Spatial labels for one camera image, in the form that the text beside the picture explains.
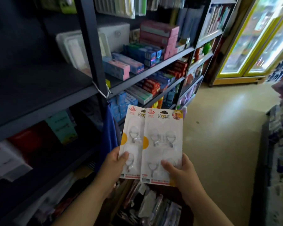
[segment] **tiled floor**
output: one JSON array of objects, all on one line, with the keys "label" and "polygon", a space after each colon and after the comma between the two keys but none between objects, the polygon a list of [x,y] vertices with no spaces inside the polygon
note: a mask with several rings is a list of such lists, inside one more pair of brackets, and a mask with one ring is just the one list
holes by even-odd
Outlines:
[{"label": "tiled floor", "polygon": [[235,226],[248,225],[261,126],[278,101],[269,84],[208,88],[203,83],[188,106],[183,151]]}]

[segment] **refrigerator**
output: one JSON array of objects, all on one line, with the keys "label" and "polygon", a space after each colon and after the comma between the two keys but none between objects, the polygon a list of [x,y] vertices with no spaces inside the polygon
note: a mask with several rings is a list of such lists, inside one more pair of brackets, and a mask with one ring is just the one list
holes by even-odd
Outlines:
[{"label": "refrigerator", "polygon": [[254,82],[283,52],[283,0],[254,0],[210,85]]}]

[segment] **hook package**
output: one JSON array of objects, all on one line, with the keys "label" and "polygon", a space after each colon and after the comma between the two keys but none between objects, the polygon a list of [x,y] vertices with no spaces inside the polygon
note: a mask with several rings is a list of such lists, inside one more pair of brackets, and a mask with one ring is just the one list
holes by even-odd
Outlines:
[{"label": "hook package", "polygon": [[145,116],[144,108],[128,106],[119,157],[124,152],[129,152],[129,158],[124,165],[121,178],[140,179]]},{"label": "hook package", "polygon": [[144,141],[141,163],[141,181],[157,185],[174,186],[161,160],[167,160],[176,168],[182,166],[181,110],[146,109]]}]

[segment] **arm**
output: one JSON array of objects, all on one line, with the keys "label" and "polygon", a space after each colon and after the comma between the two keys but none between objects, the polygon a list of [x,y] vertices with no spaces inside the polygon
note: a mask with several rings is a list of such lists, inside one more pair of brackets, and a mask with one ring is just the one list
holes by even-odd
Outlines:
[{"label": "arm", "polygon": [[182,169],[162,160],[162,166],[170,173],[187,205],[202,226],[234,226],[226,215],[207,195],[188,156],[182,155]]},{"label": "arm", "polygon": [[119,147],[106,157],[94,181],[66,209],[53,226],[92,226],[106,197],[121,175],[129,154],[125,152],[119,160]]}]

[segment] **blue cloth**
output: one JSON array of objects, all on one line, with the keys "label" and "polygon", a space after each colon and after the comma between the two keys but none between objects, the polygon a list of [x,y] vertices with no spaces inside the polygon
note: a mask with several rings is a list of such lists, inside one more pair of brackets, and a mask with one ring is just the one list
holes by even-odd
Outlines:
[{"label": "blue cloth", "polygon": [[94,171],[98,172],[102,163],[104,162],[107,154],[111,150],[117,147],[117,134],[114,126],[113,116],[110,110],[110,106],[106,106],[106,117],[103,121],[103,132],[100,144],[99,160],[95,166]]}]

